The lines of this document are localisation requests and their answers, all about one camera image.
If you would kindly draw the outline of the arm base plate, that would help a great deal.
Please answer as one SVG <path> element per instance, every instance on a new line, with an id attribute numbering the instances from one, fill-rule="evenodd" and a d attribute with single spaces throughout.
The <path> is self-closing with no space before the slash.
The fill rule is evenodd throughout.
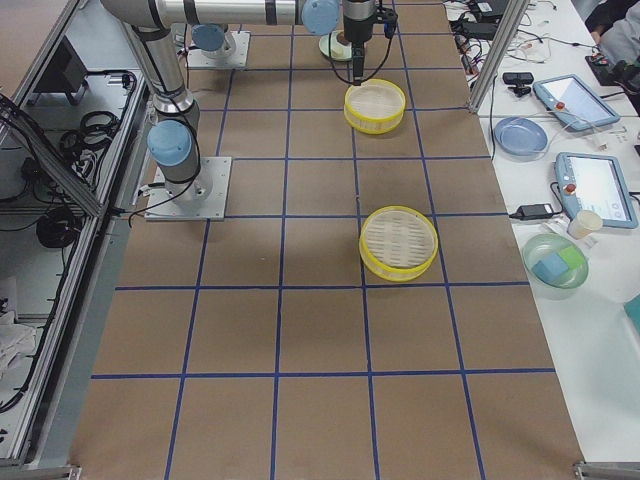
<path id="1" fill-rule="evenodd" d="M 195 70 L 244 70 L 247 65 L 248 31 L 192 30 L 195 35 L 187 60 Z"/>
<path id="2" fill-rule="evenodd" d="M 151 208 L 144 212 L 144 218 L 147 221 L 222 221 L 231 169 L 231 157 L 203 157 L 199 176 L 177 199 L 173 199 L 173 194 L 181 192 L 177 185 L 151 190 Z"/>

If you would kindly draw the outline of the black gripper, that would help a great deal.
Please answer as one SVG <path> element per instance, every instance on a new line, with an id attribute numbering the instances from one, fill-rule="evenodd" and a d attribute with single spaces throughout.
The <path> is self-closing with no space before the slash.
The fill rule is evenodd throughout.
<path id="1" fill-rule="evenodd" d="M 354 84 L 364 78 L 364 44 L 372 37 L 374 24 L 373 0 L 345 0 L 342 2 L 344 36 L 351 45 Z"/>

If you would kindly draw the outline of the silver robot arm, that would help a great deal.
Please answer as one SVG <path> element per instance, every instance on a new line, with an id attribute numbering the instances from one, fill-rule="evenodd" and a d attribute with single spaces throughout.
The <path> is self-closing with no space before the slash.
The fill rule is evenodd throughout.
<path id="1" fill-rule="evenodd" d="M 365 45 L 373 26 L 381 22 L 377 1 L 104 1 L 102 5 L 122 23 L 162 119 L 196 108 L 171 40 L 175 24 L 302 25 L 314 35 L 329 36 L 342 15 L 344 36 L 351 43 L 353 82 L 359 85 L 364 81 Z"/>
<path id="2" fill-rule="evenodd" d="M 235 44 L 227 24 L 199 24 L 192 27 L 192 49 L 199 49 L 209 58 L 233 53 Z"/>

